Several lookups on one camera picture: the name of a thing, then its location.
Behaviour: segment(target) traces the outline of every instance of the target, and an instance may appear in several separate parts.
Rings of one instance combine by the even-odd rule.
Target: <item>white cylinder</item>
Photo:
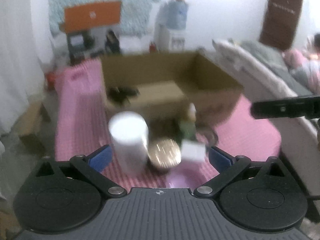
[[[135,112],[121,112],[109,121],[113,150],[124,173],[136,176],[148,161],[148,126]]]

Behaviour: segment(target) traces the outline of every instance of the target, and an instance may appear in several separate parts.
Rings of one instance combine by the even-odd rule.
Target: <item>open cardboard box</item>
[[[108,117],[134,111],[146,121],[174,118],[188,109],[197,110],[197,120],[216,125],[227,119],[243,87],[205,56],[196,52],[151,53],[102,57],[105,92],[110,87],[138,88],[141,95],[125,106],[115,105],[103,93]]]

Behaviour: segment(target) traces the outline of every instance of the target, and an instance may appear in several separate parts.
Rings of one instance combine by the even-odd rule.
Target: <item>pink foam mat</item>
[[[89,60],[67,68],[56,80],[59,96],[59,114],[55,140],[57,161],[69,160],[77,154],[88,155],[109,143],[108,122],[101,97],[101,63]],[[241,96],[231,117],[215,130],[219,136],[218,147],[229,154],[246,155],[253,161],[265,161],[277,156],[281,136],[268,120],[254,120],[250,115],[250,101]],[[218,172],[208,158],[200,166],[203,182]],[[126,188],[165,187],[165,175],[146,171],[136,178],[121,172],[115,156],[102,172],[115,183]]]

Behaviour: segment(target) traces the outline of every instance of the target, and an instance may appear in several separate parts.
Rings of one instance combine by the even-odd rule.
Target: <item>orange sign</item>
[[[95,2],[64,9],[65,33],[120,23],[121,1]]]

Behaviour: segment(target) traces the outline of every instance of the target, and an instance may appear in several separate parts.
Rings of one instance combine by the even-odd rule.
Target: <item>pink pillow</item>
[[[297,49],[290,49],[282,53],[284,62],[289,69],[296,69],[301,67],[308,59],[303,56],[301,51]]]

